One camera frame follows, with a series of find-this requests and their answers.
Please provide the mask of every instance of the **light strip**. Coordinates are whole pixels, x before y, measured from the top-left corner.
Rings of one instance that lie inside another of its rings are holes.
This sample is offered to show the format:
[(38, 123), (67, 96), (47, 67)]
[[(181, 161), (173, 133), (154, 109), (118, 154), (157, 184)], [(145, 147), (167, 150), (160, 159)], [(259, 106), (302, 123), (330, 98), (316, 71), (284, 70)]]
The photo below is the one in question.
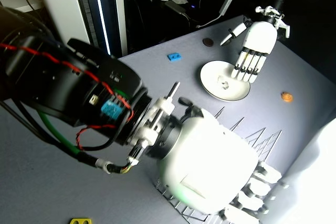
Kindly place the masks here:
[(99, 8), (99, 14), (100, 14), (100, 20), (101, 20), (101, 24), (103, 26), (103, 33), (104, 33), (104, 38), (105, 38), (105, 43), (106, 43), (106, 49), (107, 49), (107, 53), (110, 55), (110, 45), (109, 45), (109, 40), (107, 39), (107, 33), (106, 33), (106, 27), (105, 27), (105, 21), (104, 21), (104, 15), (103, 15), (103, 9), (101, 7), (101, 2), (100, 0), (98, 1), (98, 8)]

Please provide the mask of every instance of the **metal dish rack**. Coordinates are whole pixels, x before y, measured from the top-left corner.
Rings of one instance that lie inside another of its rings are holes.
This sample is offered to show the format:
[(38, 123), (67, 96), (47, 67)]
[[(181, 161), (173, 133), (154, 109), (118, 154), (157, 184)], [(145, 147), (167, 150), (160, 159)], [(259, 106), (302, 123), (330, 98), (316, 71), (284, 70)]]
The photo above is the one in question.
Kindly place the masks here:
[[(230, 130), (234, 131), (236, 127), (241, 124), (243, 119), (244, 118), (235, 123)], [(282, 134), (282, 130), (279, 130), (267, 138), (262, 138), (261, 136), (263, 135), (265, 129), (266, 128), (262, 128), (245, 138), (248, 144), (256, 150), (259, 160), (261, 161), (265, 161), (267, 159)], [(200, 211), (186, 206), (184, 203), (172, 196), (159, 180), (157, 181), (155, 187), (189, 224), (230, 224), (229, 221), (223, 221), (219, 215), (205, 215)]]

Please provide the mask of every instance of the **green wire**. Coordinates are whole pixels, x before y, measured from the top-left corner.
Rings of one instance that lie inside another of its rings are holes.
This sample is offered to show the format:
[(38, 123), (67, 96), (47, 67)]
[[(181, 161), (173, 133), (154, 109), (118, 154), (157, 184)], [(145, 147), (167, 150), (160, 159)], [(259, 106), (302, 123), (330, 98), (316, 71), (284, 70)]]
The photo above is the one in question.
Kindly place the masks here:
[(71, 152), (74, 154), (78, 154), (80, 150), (78, 150), (73, 144), (71, 144), (61, 133), (58, 132), (57, 129), (52, 125), (52, 123), (49, 121), (46, 114), (37, 111), (38, 115), (40, 116), (42, 122), (44, 125), (50, 130), (50, 132), (57, 138), (65, 147), (67, 147)]

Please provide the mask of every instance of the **red wire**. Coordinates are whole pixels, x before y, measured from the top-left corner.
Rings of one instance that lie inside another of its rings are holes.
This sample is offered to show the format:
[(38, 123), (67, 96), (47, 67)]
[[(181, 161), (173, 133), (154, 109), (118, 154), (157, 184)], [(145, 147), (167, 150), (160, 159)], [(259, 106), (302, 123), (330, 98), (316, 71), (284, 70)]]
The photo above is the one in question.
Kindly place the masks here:
[[(29, 47), (15, 47), (15, 46), (3, 44), (3, 43), (0, 43), (0, 47), (6, 48), (6, 49), (12, 50), (12, 51), (20, 50), (21, 49), (21, 50), (24, 50), (24, 51), (32, 54), (32, 55), (42, 55), (42, 56), (45, 56), (49, 60), (51, 60), (53, 63), (61, 64), (61, 65), (64, 65), (64, 66), (67, 66), (67, 67), (71, 68), (75, 72), (82, 72), (82, 73), (86, 74), (87, 76), (89, 76), (95, 82), (102, 84), (104, 86), (104, 88), (106, 88), (106, 90), (111, 95), (114, 95), (114, 92), (110, 88), (110, 86), (106, 82), (99, 80), (99, 78), (97, 76), (95, 76), (92, 72), (90, 72), (88, 70), (81, 70), (81, 69), (77, 68), (76, 66), (74, 66), (73, 64), (71, 64), (71, 63), (69, 63), (67, 61), (64, 61), (64, 60), (60, 61), (59, 59), (55, 58), (54, 56), (52, 56), (48, 52), (39, 52), (39, 51), (36, 51), (36, 50), (34, 50), (32, 48), (29, 48)], [(129, 105), (129, 103), (127, 103), (127, 101), (125, 100), (124, 97), (122, 97), (121, 95), (117, 95), (117, 98), (124, 104), (124, 106), (127, 109), (131, 110), (131, 115), (130, 115), (130, 117), (127, 120), (127, 122), (129, 122), (133, 118), (134, 112), (131, 109), (131, 106)]]
[(80, 150), (84, 150), (83, 149), (83, 146), (79, 143), (79, 141), (80, 141), (80, 138), (79, 138), (79, 136), (80, 136), (80, 134), (82, 134), (83, 132), (85, 132), (86, 130), (88, 130), (88, 129), (101, 129), (101, 128), (110, 128), (110, 129), (114, 129), (115, 128), (115, 125), (113, 125), (113, 124), (105, 124), (105, 125), (88, 125), (88, 126), (86, 126), (85, 128), (82, 128), (77, 134), (76, 134), (76, 144), (77, 144), (77, 146), (78, 146), (78, 148), (80, 149)]

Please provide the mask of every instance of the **brown round object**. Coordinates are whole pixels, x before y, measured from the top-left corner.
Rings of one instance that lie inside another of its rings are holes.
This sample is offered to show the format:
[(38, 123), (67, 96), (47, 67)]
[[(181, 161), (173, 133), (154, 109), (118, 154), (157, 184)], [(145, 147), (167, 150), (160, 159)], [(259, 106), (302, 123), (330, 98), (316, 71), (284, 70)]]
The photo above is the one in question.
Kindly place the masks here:
[(291, 93), (288, 93), (288, 92), (281, 93), (281, 98), (285, 102), (292, 102), (293, 101), (293, 95)]
[(212, 47), (214, 45), (214, 41), (212, 39), (205, 38), (203, 39), (203, 44), (207, 47)]

